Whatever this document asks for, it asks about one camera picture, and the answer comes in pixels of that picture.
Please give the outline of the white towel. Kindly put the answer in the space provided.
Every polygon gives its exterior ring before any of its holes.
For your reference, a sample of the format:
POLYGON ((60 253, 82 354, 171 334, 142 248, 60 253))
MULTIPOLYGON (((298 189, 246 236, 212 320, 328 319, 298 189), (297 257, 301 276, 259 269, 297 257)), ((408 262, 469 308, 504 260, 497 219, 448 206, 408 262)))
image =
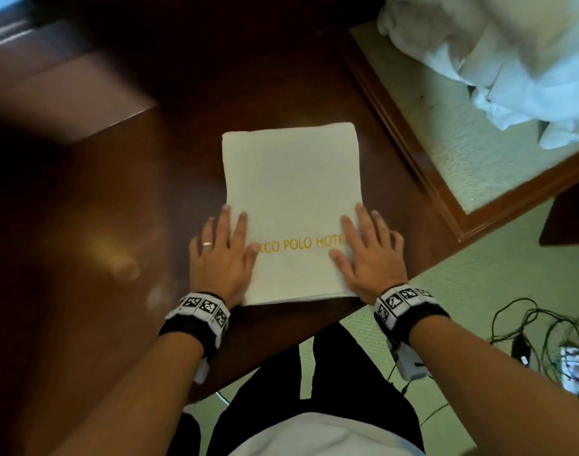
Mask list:
POLYGON ((232 227, 248 214, 260 246, 244 306, 354 297, 329 251, 352 252, 340 219, 362 202, 353 123, 232 131, 222 136, 232 227))

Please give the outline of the black wristband with marker tiles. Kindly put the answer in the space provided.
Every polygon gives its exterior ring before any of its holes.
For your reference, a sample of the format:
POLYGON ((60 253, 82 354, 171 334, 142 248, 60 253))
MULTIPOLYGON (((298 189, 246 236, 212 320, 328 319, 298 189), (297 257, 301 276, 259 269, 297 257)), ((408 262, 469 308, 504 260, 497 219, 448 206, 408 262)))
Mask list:
POLYGON ((214 293, 191 292, 178 301, 165 317, 158 336, 184 333, 198 340, 207 363, 217 355, 229 327, 230 311, 214 293))
POLYGON ((450 318, 434 296, 410 284, 387 289, 378 296, 371 309, 392 348, 398 348, 401 344, 410 346, 410 331, 422 319, 436 315, 450 318))

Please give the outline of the wooden framed bed base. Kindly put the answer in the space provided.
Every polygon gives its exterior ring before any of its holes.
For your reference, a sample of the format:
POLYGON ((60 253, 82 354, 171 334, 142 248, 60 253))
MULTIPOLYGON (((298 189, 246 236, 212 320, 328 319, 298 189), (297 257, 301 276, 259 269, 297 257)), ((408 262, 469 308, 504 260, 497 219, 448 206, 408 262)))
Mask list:
POLYGON ((374 114, 461 243, 579 183, 579 143, 546 150, 538 122, 499 130, 466 84, 437 74, 382 36, 375 21, 336 39, 374 114))

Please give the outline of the person's black trousers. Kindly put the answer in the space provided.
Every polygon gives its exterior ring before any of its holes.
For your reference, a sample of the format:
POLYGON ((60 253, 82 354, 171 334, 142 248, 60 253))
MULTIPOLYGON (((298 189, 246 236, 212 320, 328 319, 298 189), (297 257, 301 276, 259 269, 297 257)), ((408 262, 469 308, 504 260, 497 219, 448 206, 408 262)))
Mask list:
POLYGON ((338 416, 388 430, 420 448, 419 419, 354 337, 339 323, 314 336, 311 397, 301 399, 297 345, 265 362, 220 415, 206 456, 229 456, 264 429, 304 413, 338 416))

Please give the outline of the person's right forearm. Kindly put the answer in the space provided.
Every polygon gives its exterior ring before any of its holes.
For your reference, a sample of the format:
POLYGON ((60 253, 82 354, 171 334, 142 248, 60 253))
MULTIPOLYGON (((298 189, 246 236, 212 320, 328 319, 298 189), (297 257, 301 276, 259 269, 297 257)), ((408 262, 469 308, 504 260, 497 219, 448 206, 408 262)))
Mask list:
POLYGON ((579 456, 578 397, 444 316, 409 341, 482 454, 579 456))

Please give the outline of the white power strip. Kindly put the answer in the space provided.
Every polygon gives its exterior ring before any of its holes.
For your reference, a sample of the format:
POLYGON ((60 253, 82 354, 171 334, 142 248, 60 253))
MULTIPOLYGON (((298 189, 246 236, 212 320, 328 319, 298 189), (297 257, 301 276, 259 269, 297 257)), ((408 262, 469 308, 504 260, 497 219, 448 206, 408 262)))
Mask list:
POLYGON ((559 378, 566 391, 579 395, 579 347, 562 345, 559 348, 559 378))

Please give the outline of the person's right hand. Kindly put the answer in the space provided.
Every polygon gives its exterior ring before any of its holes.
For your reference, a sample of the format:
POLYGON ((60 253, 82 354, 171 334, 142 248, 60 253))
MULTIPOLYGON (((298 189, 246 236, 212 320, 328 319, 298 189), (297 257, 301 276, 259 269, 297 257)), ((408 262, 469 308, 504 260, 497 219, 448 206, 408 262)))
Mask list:
POLYGON ((373 243, 363 242, 358 219, 358 226, 355 226, 348 216, 343 215, 340 223, 352 252, 352 258, 348 258, 357 277, 356 282, 345 282, 346 286, 364 304, 374 306, 378 296, 387 289, 407 284, 408 276, 404 257, 392 249, 391 229, 377 211, 368 212, 373 221, 373 243))

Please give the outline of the pile of white bedding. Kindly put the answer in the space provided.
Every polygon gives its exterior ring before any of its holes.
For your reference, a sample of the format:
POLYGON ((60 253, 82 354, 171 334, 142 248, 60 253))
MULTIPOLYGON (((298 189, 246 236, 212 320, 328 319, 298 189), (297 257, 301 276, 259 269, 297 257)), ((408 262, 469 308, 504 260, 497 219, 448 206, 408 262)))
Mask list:
POLYGON ((384 0, 377 28, 472 86, 498 129, 538 120, 542 148, 579 143, 579 0, 384 0))

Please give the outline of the person's white shirt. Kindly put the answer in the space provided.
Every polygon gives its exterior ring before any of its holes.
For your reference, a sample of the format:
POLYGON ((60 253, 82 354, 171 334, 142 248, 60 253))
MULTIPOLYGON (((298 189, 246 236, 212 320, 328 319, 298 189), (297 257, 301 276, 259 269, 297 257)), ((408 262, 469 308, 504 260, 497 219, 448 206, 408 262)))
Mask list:
POLYGON ((304 413, 262 430, 229 456, 425 456, 388 430, 338 416, 304 413))

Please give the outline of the black power adapter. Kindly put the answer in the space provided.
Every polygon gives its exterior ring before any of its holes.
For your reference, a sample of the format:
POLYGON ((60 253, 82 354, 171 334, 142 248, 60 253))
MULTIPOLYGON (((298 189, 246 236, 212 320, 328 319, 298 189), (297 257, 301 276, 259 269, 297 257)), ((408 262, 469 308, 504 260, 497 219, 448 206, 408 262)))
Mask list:
POLYGON ((511 357, 525 367, 530 367, 531 345, 524 334, 517 334, 512 339, 511 357))

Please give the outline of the person's left hand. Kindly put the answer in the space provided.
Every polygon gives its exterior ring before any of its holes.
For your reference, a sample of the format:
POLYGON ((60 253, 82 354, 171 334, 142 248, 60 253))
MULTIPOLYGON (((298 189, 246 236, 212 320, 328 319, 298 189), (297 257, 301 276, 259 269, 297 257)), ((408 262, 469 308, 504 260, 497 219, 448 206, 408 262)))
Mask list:
POLYGON ((252 280, 253 273, 245 273, 243 266, 243 253, 248 246, 248 214, 240 213, 235 228, 230 228, 228 248, 215 248, 217 219, 210 217, 202 228, 199 237, 202 265, 189 267, 189 288, 191 292, 216 294, 232 310, 243 302, 252 280))

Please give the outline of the person's left forearm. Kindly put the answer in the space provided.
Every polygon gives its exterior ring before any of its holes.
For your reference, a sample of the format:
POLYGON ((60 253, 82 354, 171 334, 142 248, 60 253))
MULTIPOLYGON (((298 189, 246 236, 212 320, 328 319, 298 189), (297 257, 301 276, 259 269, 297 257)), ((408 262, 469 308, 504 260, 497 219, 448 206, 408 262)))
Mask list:
POLYGON ((51 456, 165 456, 203 353, 188 334, 159 337, 51 456))

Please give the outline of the dark wooden furniture piece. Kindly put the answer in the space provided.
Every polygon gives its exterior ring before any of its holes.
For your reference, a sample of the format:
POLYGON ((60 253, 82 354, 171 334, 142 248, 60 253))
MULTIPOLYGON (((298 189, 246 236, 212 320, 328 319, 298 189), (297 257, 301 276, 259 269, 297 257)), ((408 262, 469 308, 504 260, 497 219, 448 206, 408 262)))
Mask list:
POLYGON ((542 247, 579 245, 579 183, 556 196, 538 242, 542 247))

